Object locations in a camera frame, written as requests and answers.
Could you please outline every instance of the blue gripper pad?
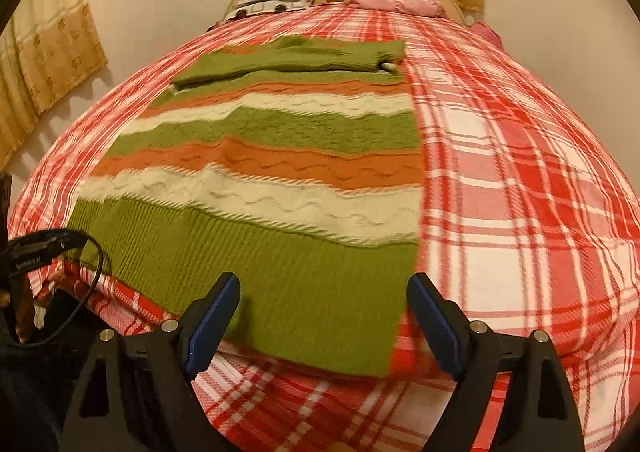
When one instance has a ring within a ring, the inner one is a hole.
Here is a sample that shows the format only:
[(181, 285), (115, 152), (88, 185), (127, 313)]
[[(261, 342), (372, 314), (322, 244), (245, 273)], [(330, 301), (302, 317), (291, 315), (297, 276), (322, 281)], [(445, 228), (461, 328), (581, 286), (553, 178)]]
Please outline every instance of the blue gripper pad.
[(406, 299), (440, 368), (460, 381), (466, 372), (469, 321), (455, 302), (444, 300), (425, 273), (415, 273)]
[(184, 312), (180, 346), (183, 370), (190, 380), (209, 367), (239, 302), (240, 281), (225, 272), (205, 298), (192, 302)]

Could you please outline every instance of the red plaid bedsheet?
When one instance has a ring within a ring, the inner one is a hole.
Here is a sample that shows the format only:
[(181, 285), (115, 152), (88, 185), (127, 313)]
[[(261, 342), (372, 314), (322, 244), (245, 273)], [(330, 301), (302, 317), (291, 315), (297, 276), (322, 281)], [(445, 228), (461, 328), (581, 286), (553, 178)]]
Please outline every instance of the red plaid bedsheet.
[[(63, 226), (74, 191), (126, 123), (199, 55), (284, 34), (404, 39), (402, 67), (425, 147), (417, 263), (469, 318), (548, 331), (563, 356), (588, 450), (604, 450), (638, 403), (640, 208), (623, 173), (558, 97), (510, 57), (444, 19), (336, 4), (215, 28), (98, 101), (42, 159), (12, 212), (16, 237)], [(33, 274), (44, 291), (52, 268)], [(82, 294), (88, 270), (67, 286)], [(123, 334), (170, 315), (111, 277), (91, 308)], [(335, 378), (223, 346), (193, 387), (210, 421), (248, 451), (420, 450), (453, 389), (409, 315), (392, 377)], [(504, 399), (498, 381), (476, 441), (487, 450)]]

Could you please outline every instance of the bed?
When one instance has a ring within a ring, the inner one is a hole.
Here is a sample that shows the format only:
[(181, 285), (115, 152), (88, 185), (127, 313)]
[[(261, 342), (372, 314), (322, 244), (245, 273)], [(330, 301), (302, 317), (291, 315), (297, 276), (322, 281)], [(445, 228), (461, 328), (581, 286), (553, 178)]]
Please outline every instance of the bed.
[[(64, 226), (83, 180), (117, 135), (199, 55), (292, 34), (404, 39), (401, 69), (425, 164), (416, 269), (469, 318), (519, 335), (548, 331), (587, 450), (604, 450), (640, 394), (640, 206), (623, 172), (551, 89), (464, 27), (455, 0), (441, 0), (449, 18), (326, 4), (332, 1), (218, 25), (133, 74), (42, 159), (12, 212), (11, 236)], [(56, 279), (82, 296), (91, 278), (90, 270), (59, 262), (31, 284), (42, 297)], [(89, 304), (122, 334), (172, 317), (110, 276)], [(348, 378), (228, 342), (220, 351), (193, 388), (212, 425), (247, 451), (315, 451), (335, 442), (421, 450), (454, 386), (407, 313), (385, 378)], [(497, 382), (475, 450), (491, 443), (506, 385)]]

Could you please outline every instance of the hand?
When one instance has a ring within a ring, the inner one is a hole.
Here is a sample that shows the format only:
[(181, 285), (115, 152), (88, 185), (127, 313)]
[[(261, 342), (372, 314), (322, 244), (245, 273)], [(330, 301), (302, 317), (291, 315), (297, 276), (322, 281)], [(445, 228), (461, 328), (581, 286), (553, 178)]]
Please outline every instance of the hand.
[[(0, 289), (0, 308), (8, 307), (12, 302), (11, 295), (8, 291)], [(35, 317), (35, 310), (33, 308), (33, 293), (31, 293), (31, 286), (27, 276), (24, 277), (22, 282), (22, 291), (20, 292), (20, 298), (18, 302), (14, 302), (15, 309), (15, 333), (20, 340), (20, 343), (28, 342), (33, 336), (35, 326), (33, 318)]]

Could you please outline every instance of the green stripe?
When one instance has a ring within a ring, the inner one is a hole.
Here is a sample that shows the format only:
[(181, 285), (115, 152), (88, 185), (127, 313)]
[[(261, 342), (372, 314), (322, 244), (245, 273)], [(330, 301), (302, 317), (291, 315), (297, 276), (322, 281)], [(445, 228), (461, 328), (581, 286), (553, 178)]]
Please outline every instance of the green stripe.
[[(78, 200), (68, 226), (100, 241), (107, 273), (170, 312), (234, 272), (242, 299), (231, 340), (345, 374), (389, 372), (415, 243), (357, 248), (134, 198)], [(93, 247), (81, 260), (95, 267)]]
[(344, 154), (420, 146), (413, 111), (392, 116), (366, 114), (359, 118), (347, 118), (335, 113), (292, 114), (240, 107), (216, 122), (199, 120), (162, 124), (152, 130), (120, 136), (111, 145), (107, 156), (189, 142), (214, 143), (231, 133), (262, 145), (316, 148)]
[(402, 74), (388, 72), (367, 73), (354, 71), (316, 71), (316, 72), (281, 72), (281, 71), (254, 71), (245, 76), (221, 80), (210, 84), (198, 84), (192, 88), (184, 88), (179, 93), (170, 88), (164, 90), (149, 107), (159, 107), (172, 102), (185, 102), (200, 96), (213, 96), (220, 93), (229, 93), (261, 83), (278, 84), (329, 84), (340, 82), (353, 82), (354, 80), (376, 85), (396, 85), (404, 82)]
[(404, 56), (404, 42), (340, 42), (319, 38), (284, 36), (251, 54), (214, 52), (200, 56), (180, 71), (172, 84), (178, 86), (236, 78), (271, 69), (298, 71), (376, 72), (384, 62), (398, 62)]

